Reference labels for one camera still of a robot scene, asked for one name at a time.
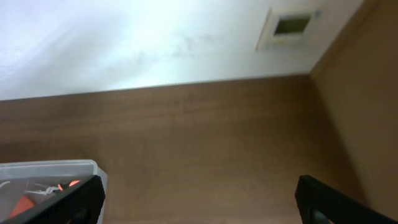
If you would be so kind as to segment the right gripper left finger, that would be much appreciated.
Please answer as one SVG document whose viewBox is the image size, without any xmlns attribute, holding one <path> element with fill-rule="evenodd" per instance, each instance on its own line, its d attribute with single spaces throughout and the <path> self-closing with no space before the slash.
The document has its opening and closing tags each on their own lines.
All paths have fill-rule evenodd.
<svg viewBox="0 0 398 224">
<path fill-rule="evenodd" d="M 3 224 L 97 224 L 106 198 L 101 177 L 91 175 Z"/>
</svg>

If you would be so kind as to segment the clear plastic container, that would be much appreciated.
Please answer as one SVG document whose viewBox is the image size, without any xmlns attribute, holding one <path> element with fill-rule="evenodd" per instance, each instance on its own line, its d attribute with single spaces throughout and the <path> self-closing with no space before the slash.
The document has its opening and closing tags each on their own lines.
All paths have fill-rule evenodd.
<svg viewBox="0 0 398 224">
<path fill-rule="evenodd" d="M 2 163 L 1 221 L 16 216 L 56 194 L 25 193 L 26 190 L 44 189 L 35 184 L 57 186 L 59 183 L 82 180 L 91 175 L 100 176 L 104 189 L 107 188 L 108 175 L 91 159 Z"/>
</svg>

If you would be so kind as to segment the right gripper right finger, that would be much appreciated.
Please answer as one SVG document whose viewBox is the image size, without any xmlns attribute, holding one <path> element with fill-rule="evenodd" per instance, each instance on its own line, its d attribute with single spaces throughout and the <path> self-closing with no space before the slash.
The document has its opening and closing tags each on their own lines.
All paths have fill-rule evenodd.
<svg viewBox="0 0 398 224">
<path fill-rule="evenodd" d="M 299 177 L 295 199 L 303 224 L 397 224 L 310 175 Z"/>
</svg>

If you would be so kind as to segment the small red cutting pliers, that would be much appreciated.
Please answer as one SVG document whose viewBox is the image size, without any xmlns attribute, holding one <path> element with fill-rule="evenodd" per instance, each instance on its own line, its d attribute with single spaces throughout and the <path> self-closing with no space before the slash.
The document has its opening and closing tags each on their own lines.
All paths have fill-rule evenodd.
<svg viewBox="0 0 398 224">
<path fill-rule="evenodd" d="M 39 187 L 43 187 L 43 190 L 26 190 L 25 193 L 27 194 L 37 194 L 37 195 L 50 195 L 52 193 L 57 193 L 66 190 L 69 187 L 72 187 L 78 184 L 80 180 L 72 180 L 69 182 L 59 183 L 57 186 L 46 186 L 42 184 L 35 184 Z"/>
</svg>

